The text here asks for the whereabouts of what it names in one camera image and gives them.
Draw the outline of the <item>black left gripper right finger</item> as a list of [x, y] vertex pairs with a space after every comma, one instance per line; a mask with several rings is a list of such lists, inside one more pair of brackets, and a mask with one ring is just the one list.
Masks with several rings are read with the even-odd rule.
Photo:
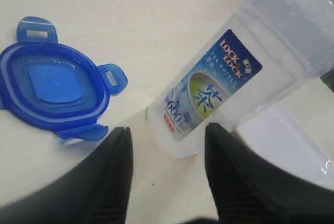
[[333, 191], [260, 157], [218, 123], [205, 129], [205, 170], [221, 223], [333, 223]]

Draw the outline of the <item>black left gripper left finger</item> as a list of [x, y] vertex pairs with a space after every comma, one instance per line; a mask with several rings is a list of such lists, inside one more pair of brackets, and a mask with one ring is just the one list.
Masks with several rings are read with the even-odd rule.
[[48, 186], [1, 208], [1, 223], [125, 223], [134, 170], [131, 130], [117, 127]]

